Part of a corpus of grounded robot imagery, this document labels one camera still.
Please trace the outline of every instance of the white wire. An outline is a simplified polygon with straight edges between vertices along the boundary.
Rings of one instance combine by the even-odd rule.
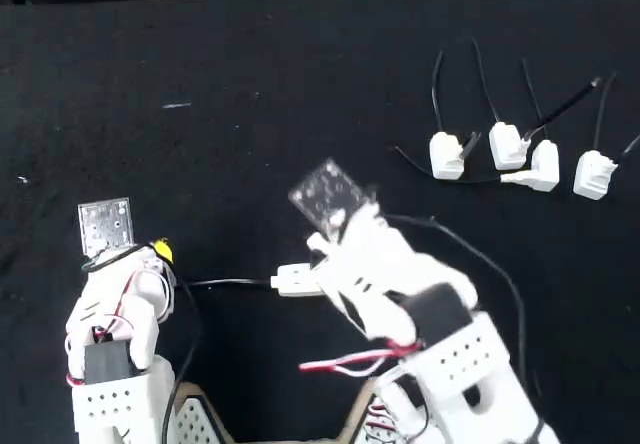
[[[313,371],[313,370],[331,370],[335,366],[341,364],[352,364],[362,362],[364,360],[383,359],[387,357],[393,357],[395,351],[392,349],[374,349],[371,351],[356,352],[353,354],[347,354],[346,356],[339,357],[337,359],[328,359],[326,361],[311,361],[303,362],[298,366],[301,371]]]
[[[342,366],[334,366],[332,370],[349,377],[368,377],[374,372],[376,372],[378,368],[382,364],[384,364],[386,360],[387,359],[385,357],[381,357],[376,362],[374,362],[372,366],[368,367],[367,369],[363,369],[361,371],[352,371],[351,369],[347,369],[346,367],[342,367]]]

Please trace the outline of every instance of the black fabric surface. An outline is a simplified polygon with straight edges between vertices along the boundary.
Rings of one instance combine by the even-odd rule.
[[[640,131],[639,12],[640,0],[1,9],[3,442],[72,440],[63,339],[83,285],[78,203],[130,196],[138,240],[169,237],[191,278],[263,278],[308,258],[312,229],[287,191],[328,156],[361,184],[377,184],[387,212],[436,214],[512,274],[528,310],[532,397],[563,442],[637,442],[640,155],[603,201],[571,193],[597,96],[550,129],[562,167],[551,194],[434,182],[387,147],[426,156],[430,73],[443,47],[445,127],[488,132],[468,43],[475,36],[496,105],[521,128],[534,111],[520,57],[529,58],[543,110],[616,68],[601,140],[616,155]],[[184,102],[191,106],[163,109]],[[485,138],[468,160],[468,178],[495,172],[488,147]],[[471,276],[515,354],[506,285],[435,231],[406,235]],[[337,311],[322,298],[248,288],[200,289],[197,298],[206,339],[188,378],[237,440],[339,432],[361,383],[296,368],[367,347]],[[190,322],[178,293],[159,343],[174,367]]]

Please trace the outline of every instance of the white connector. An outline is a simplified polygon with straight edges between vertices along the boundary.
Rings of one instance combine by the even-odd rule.
[[[602,199],[609,192],[611,175],[617,168],[618,164],[598,151],[585,152],[578,161],[573,192],[595,201]]]
[[[520,138],[513,124],[496,122],[489,132],[493,162],[498,171],[520,169],[527,161],[531,140]]]
[[[278,267],[278,274],[271,276],[271,288],[283,297],[321,296],[322,290],[312,279],[308,263]]]
[[[462,146],[458,138],[446,132],[436,132],[429,141],[431,172],[436,179],[456,180],[464,172]]]
[[[502,174],[500,182],[529,186],[535,191],[550,192],[560,182],[558,146],[543,140],[533,151],[531,169]]]

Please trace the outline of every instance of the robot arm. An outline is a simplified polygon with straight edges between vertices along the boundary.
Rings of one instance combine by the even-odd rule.
[[[367,339],[418,344],[378,378],[376,393],[407,440],[416,443],[558,442],[537,416],[475,287],[463,273],[414,252],[333,161],[290,195],[323,232],[312,273],[331,302]],[[424,409],[400,385],[417,383]]]
[[[159,324],[173,313],[171,250],[163,241],[134,244],[128,206],[126,199],[79,206],[91,261],[65,350],[80,444],[159,443],[175,380],[170,363],[155,355]]]

